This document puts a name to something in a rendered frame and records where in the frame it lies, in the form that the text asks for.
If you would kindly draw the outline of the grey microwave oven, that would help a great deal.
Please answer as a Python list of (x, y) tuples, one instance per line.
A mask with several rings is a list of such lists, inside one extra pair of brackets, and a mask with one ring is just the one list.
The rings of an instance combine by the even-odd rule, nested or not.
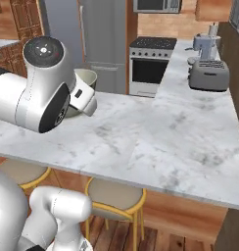
[(135, 13), (179, 14), (182, 0), (133, 0)]

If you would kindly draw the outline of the wooden base cupboards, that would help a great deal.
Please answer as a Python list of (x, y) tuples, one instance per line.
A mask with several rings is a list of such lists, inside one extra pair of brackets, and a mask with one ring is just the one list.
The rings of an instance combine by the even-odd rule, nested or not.
[(0, 67), (14, 74), (26, 77), (23, 47), (20, 42), (0, 48)]

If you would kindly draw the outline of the yellow stool with beige seat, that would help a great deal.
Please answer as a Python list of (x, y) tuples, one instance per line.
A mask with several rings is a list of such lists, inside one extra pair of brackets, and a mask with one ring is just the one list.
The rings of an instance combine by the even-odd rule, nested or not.
[(145, 239), (143, 206), (147, 190), (118, 182), (91, 177), (84, 193), (92, 200), (92, 215), (103, 218), (109, 229), (109, 221), (132, 223), (133, 251), (137, 251), (138, 230)]
[(12, 159), (6, 159), (0, 164), (0, 170), (12, 178), (23, 190), (35, 188), (51, 172), (49, 167)]

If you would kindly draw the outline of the grey fridge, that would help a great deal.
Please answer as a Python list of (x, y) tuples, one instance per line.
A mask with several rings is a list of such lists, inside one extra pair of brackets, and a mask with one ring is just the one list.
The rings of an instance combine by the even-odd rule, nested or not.
[(125, 92), (125, 0), (38, 0), (44, 33), (62, 41), (72, 63), (97, 76), (96, 89)]

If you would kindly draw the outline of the white paper towel roll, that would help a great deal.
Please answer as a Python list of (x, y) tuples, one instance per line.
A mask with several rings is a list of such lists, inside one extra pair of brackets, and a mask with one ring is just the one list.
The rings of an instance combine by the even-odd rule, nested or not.
[(218, 30), (218, 25), (216, 23), (213, 23), (212, 25), (210, 25), (210, 27), (209, 27), (209, 36), (216, 37), (217, 30)]

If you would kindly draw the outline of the pale blue stand mixer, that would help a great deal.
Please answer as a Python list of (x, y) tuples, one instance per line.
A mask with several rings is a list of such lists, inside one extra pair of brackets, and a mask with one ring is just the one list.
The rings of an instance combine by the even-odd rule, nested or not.
[(217, 46), (221, 37), (198, 33), (193, 39), (193, 50), (198, 51), (196, 57), (189, 57), (187, 63), (192, 66), (198, 60), (215, 60), (217, 55)]

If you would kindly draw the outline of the wooden wall cupboard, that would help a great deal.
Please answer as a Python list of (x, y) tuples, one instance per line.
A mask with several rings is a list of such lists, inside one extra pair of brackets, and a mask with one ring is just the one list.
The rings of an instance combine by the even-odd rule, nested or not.
[(197, 0), (195, 17), (198, 22), (226, 22), (232, 0)]

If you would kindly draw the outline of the white oven with black hob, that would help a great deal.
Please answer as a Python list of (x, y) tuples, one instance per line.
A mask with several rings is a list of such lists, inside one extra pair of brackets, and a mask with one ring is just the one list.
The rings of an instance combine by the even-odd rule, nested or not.
[(139, 36), (129, 45), (129, 94), (156, 96), (177, 39)]

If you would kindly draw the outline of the tall wooden cupboard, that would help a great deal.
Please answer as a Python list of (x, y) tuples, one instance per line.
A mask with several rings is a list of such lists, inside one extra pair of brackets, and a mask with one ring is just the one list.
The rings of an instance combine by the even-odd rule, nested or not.
[(10, 0), (10, 3), (22, 44), (43, 34), (37, 0)]

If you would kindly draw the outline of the grey toaster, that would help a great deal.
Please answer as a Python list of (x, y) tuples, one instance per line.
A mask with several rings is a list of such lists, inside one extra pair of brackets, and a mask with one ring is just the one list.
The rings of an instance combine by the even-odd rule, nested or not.
[(197, 60), (189, 70), (191, 89), (224, 92), (229, 87), (229, 68), (221, 60)]

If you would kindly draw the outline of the pale green bowl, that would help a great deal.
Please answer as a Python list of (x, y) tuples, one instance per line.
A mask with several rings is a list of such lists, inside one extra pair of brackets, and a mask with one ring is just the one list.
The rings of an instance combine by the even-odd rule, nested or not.
[(76, 83), (71, 92), (71, 101), (66, 113), (67, 118), (83, 113), (82, 110), (86, 107), (91, 98), (95, 97), (97, 74), (86, 69), (75, 69), (74, 73)]

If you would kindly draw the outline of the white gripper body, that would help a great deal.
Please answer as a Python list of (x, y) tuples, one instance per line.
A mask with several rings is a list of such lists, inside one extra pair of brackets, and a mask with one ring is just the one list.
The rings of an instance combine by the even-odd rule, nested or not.
[(94, 112), (97, 109), (97, 100), (95, 97), (92, 97), (89, 103), (86, 105), (86, 107), (82, 110), (82, 112), (88, 116), (91, 117)]

